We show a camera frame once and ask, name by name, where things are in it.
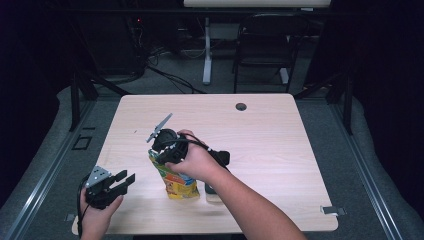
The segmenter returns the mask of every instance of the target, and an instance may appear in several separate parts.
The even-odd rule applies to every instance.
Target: table
[[[184,0],[184,7],[188,8],[304,8],[307,11],[313,8],[328,8],[331,0]],[[205,66],[203,68],[203,84],[211,83],[212,58],[210,52],[210,31],[212,26],[207,17],[205,20]],[[236,26],[233,30],[237,36]],[[281,80],[287,83],[287,70],[280,71]]]
[[[237,110],[238,103],[246,110]],[[214,150],[229,151],[229,170],[302,231],[337,228],[336,217],[320,211],[331,201],[291,95],[128,95],[121,99],[97,161],[113,174],[124,169],[136,174],[109,234],[241,232],[225,205],[206,201],[203,182],[198,181],[198,198],[168,198],[148,159],[152,142],[145,140],[169,113],[173,116],[164,128],[190,129]]]

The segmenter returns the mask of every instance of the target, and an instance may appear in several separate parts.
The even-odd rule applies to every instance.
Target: gray carpet
[[[308,42],[300,52],[291,93],[301,90],[313,47],[313,42]],[[201,83],[203,56],[190,58],[184,54],[181,56],[164,54],[159,57],[156,67],[188,80],[194,87],[207,93],[230,93],[233,78],[231,63],[227,52],[215,51],[212,83],[209,86]],[[142,78],[119,86],[135,94],[180,93],[171,82],[150,70],[146,70]],[[81,126],[72,136],[68,133],[71,120],[69,89],[65,89],[58,95],[61,100],[61,109],[51,131],[21,182],[0,210],[0,239],[5,239],[8,233],[10,234],[10,229],[16,227],[14,224],[21,224],[17,222],[17,219],[22,216],[22,209],[27,206],[25,205],[27,200],[31,199],[33,189],[38,186],[39,179],[45,175],[47,169],[58,157],[63,161],[55,165],[58,174],[51,177],[50,185],[45,189],[47,194],[41,196],[40,205],[35,205],[35,209],[32,210],[33,215],[30,215],[24,226],[18,226],[20,232],[12,236],[19,236],[22,239],[77,239],[77,236],[71,233],[72,221],[65,221],[65,217],[68,214],[76,214],[76,192],[79,181],[94,166],[119,101],[117,95],[105,87],[97,86],[97,88],[101,95],[97,102],[91,104],[82,99],[83,105],[85,103],[87,106],[85,109],[88,109],[87,118],[83,119]],[[327,105],[320,98],[322,97],[320,93],[313,97],[310,100],[297,101],[298,108],[331,201],[333,205],[343,207],[347,215],[338,217],[339,228],[336,231],[310,232],[306,233],[307,237],[309,239],[387,239],[373,202],[358,174],[355,155],[346,140],[344,129],[339,125],[339,116],[334,114],[338,111],[338,106]],[[413,209],[403,201],[390,177],[379,164],[373,151],[372,139],[369,136],[361,106],[357,101],[354,101],[352,116],[354,139],[393,214],[399,231],[404,239],[420,239],[424,236],[424,224]],[[82,137],[91,138],[86,150],[72,150],[79,134]],[[65,144],[68,148],[60,154],[61,146],[69,139],[72,142]],[[105,239],[131,239],[131,237],[107,236]]]

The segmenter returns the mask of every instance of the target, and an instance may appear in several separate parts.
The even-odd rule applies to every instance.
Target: yellow snack bag
[[[171,169],[159,164],[156,159],[159,156],[157,152],[149,149],[149,159],[152,161],[155,168],[159,171],[163,182],[166,186],[166,192],[171,199],[184,199],[198,197],[199,190],[197,182],[184,174],[173,172]]]

